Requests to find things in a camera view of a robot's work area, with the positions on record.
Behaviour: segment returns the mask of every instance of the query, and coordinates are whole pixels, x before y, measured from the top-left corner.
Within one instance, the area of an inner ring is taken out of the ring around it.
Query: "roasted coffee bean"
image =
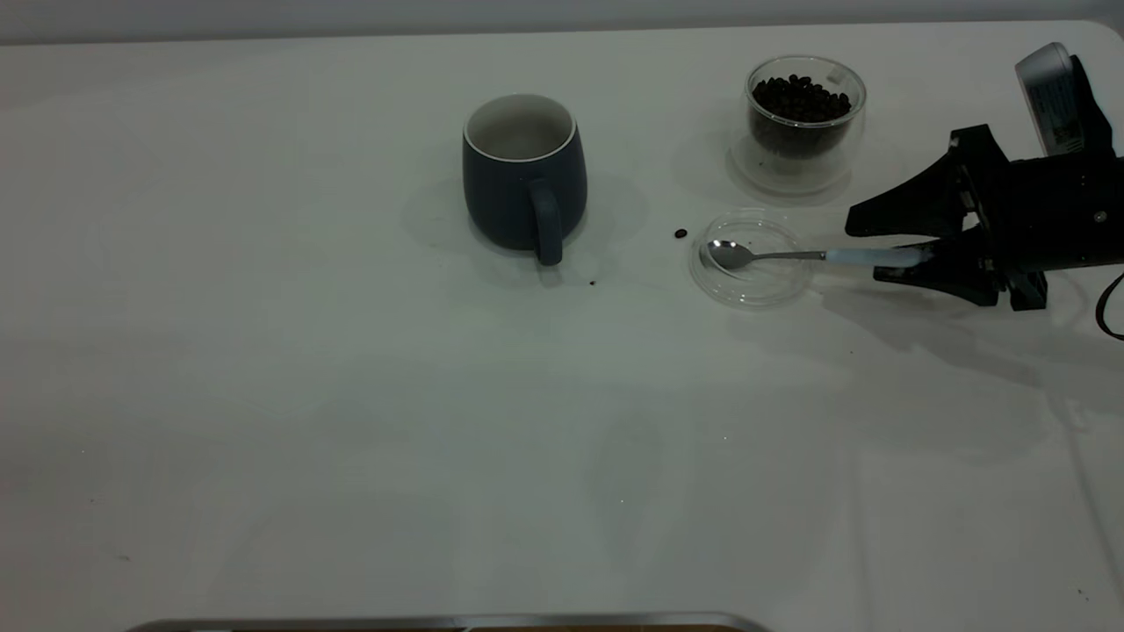
[[[788,79],[759,81],[753,100],[765,111],[797,123],[828,123],[851,111],[851,99],[835,94],[810,76],[791,74]],[[765,148],[790,159],[819,155],[834,147],[846,134],[850,121],[831,127],[801,128],[772,120],[751,109],[750,128]]]

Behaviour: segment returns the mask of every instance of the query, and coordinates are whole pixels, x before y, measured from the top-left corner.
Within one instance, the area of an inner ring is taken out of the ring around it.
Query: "mug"
[[[509,94],[477,108],[464,124],[464,200],[497,244],[533,250],[543,265],[562,261],[562,240],[586,211],[586,157],[578,123],[561,103]]]

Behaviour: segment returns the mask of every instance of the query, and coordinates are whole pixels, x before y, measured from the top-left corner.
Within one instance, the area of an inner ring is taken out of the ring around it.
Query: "table surface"
[[[783,206],[854,245],[846,208],[952,129],[1041,155],[1013,66],[1053,40],[1124,147],[1124,42],[1089,22],[0,49],[0,629],[1124,629],[1124,345],[1091,316],[1118,271],[1016,314],[822,269],[745,314],[672,237]],[[745,73],[795,52],[870,93],[808,208],[724,154]],[[513,91],[586,142],[556,270],[461,199],[461,124]]]

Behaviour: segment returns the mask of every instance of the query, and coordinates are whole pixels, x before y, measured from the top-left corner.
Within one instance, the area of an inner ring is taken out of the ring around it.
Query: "black cable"
[[[1124,334],[1117,334],[1116,332],[1109,329],[1108,324],[1105,323],[1105,307],[1108,306],[1108,297],[1112,296],[1113,290],[1116,289],[1116,286],[1121,285],[1121,281],[1124,281],[1124,274],[1116,277],[1115,281],[1108,283],[1108,287],[1105,288],[1104,294],[1102,294],[1100,298],[1097,299],[1097,326],[1100,327],[1102,332],[1105,332],[1112,337],[1124,341]]]

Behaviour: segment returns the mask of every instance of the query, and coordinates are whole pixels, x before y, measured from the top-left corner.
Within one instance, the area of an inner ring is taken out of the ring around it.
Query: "metal spoon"
[[[810,259],[831,263],[852,265],[880,265],[885,268],[913,268],[927,261],[932,253],[921,249],[836,249],[804,252],[770,252],[753,254],[750,249],[735,242],[715,240],[707,244],[710,256],[726,270],[738,270],[762,259]]]

